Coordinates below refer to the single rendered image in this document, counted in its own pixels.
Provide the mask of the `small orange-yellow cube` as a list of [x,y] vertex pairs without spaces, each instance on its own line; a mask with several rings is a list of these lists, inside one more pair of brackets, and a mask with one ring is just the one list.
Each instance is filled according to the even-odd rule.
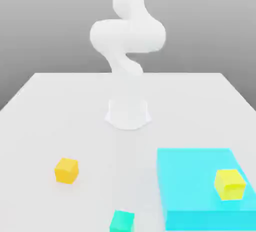
[[62,158],[56,165],[54,172],[57,182],[72,184],[79,174],[79,163],[74,159]]

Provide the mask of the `small turquoise cube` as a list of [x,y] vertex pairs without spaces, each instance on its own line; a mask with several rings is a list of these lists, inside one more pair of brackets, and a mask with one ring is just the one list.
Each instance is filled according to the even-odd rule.
[[135,214],[116,210],[110,223],[109,232],[134,232]]

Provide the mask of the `small lemon yellow cube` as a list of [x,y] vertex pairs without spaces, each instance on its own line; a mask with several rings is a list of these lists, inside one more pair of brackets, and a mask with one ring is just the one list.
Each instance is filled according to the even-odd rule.
[[216,172],[214,187],[221,200],[241,200],[246,185],[237,169],[220,169]]

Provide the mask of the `large cyan box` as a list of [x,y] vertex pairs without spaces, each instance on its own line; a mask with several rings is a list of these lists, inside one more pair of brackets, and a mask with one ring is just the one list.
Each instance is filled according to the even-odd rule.
[[[220,169],[241,174],[241,200],[221,200],[214,186]],[[230,149],[159,148],[156,172],[166,231],[256,232],[256,193]]]

